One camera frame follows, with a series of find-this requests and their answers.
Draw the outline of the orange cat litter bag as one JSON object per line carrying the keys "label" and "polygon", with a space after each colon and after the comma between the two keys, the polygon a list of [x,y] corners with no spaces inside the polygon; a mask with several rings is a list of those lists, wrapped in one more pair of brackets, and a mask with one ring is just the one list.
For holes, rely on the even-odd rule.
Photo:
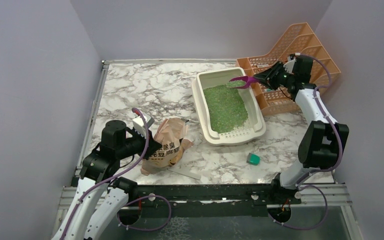
{"label": "orange cat litter bag", "polygon": [[175,166],[194,144],[188,137],[188,131],[188,120],[180,117],[166,118],[154,136],[161,147],[142,161],[141,174],[148,176]]}

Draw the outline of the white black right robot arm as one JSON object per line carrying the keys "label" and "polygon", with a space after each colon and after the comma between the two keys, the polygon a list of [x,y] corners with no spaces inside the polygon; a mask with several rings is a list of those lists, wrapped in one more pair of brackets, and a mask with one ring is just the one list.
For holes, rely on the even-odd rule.
{"label": "white black right robot arm", "polygon": [[312,174],[337,168],[348,139],[349,127],[329,113],[321,99],[320,86],[310,82],[314,62],[325,70],[331,84],[332,76],[322,61],[302,53],[293,53],[286,63],[278,61],[253,76],[268,89],[285,88],[308,124],[298,146],[297,160],[271,182],[268,196],[276,204],[294,196]]}

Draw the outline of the magenta plastic litter scoop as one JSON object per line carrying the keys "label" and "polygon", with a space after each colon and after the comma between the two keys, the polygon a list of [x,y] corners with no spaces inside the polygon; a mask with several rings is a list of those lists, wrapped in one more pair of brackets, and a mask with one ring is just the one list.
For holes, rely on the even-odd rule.
{"label": "magenta plastic litter scoop", "polygon": [[251,84],[258,83],[259,79],[253,76],[239,76],[232,78],[226,86],[231,89],[247,89]]}

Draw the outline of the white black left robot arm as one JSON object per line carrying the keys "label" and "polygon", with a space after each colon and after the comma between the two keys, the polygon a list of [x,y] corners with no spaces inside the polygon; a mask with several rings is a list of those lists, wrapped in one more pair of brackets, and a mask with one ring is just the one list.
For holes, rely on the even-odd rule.
{"label": "white black left robot arm", "polygon": [[149,158],[161,144],[153,139],[147,114],[132,120],[133,128],[122,120],[110,120],[101,140],[82,161],[74,198],[54,240],[97,240],[118,210],[137,200],[137,183],[118,173],[120,161],[137,155],[139,163]]}

